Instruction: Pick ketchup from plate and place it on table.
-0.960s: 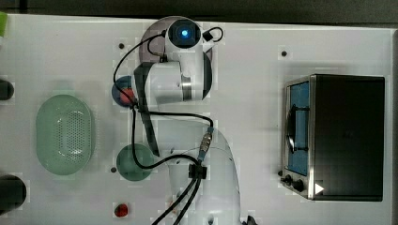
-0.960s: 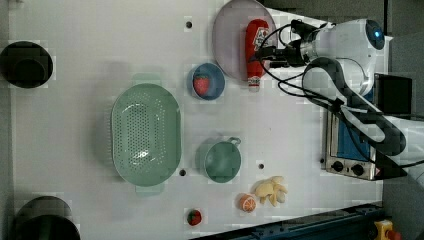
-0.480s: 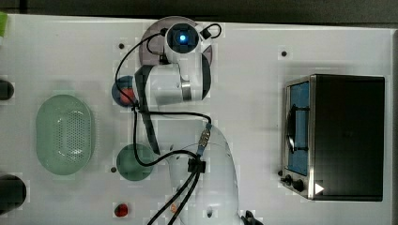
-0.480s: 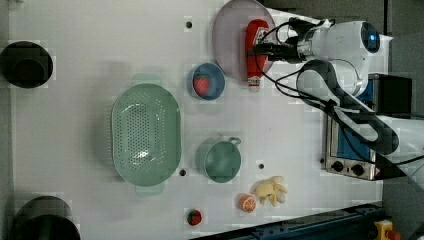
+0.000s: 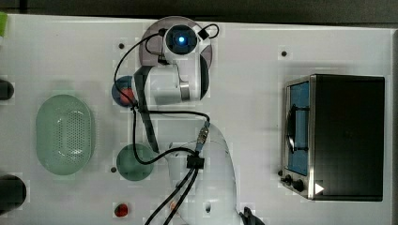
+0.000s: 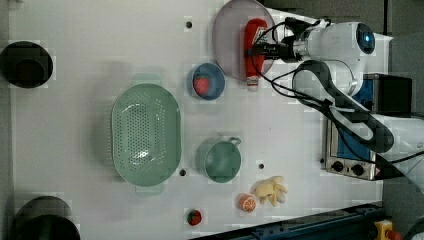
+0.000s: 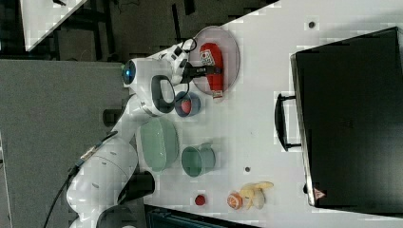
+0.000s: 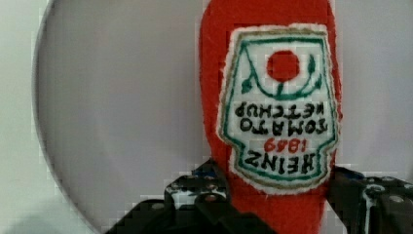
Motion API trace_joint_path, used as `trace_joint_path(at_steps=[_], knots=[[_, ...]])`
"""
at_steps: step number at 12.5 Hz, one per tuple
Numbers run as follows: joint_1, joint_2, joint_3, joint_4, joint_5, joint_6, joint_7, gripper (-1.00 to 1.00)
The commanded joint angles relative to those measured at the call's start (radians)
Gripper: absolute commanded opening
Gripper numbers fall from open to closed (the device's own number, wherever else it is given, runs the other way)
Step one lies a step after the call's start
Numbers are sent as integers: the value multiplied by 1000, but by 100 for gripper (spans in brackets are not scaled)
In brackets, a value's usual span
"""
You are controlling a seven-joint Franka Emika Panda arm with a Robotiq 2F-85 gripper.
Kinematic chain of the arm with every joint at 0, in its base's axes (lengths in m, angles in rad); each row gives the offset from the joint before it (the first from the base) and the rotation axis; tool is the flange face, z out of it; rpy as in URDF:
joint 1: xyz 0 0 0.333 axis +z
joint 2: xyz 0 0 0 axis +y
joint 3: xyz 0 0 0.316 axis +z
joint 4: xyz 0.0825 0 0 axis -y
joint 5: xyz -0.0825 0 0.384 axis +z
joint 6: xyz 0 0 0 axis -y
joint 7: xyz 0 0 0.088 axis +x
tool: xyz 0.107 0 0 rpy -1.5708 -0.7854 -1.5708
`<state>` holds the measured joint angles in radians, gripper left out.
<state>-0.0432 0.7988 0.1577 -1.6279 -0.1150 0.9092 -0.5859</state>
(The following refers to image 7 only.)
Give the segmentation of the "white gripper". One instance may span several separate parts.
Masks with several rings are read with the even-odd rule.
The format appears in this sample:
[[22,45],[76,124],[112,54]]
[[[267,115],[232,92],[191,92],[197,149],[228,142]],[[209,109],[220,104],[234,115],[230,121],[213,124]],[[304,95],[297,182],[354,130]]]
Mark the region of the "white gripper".
[[[188,84],[191,79],[186,71],[189,69],[189,49],[174,45],[164,51],[160,56],[160,60],[167,61],[171,66],[169,73],[170,82],[173,86],[178,84]],[[221,68],[217,66],[193,66],[190,69],[192,76],[206,76],[208,74],[221,74]]]

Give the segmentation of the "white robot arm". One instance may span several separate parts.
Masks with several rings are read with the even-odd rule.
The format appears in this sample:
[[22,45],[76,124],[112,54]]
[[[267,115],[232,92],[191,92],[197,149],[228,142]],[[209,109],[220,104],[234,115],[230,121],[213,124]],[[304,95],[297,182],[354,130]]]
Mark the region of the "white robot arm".
[[103,218],[119,206],[139,161],[130,144],[138,128],[177,107],[190,114],[190,99],[186,94],[177,94],[175,86],[186,85],[195,78],[206,78],[213,97],[220,99],[223,76],[222,51],[215,43],[174,45],[158,58],[126,62],[122,78],[134,94],[111,131],[69,171],[66,199],[78,218],[68,228],[107,228]]

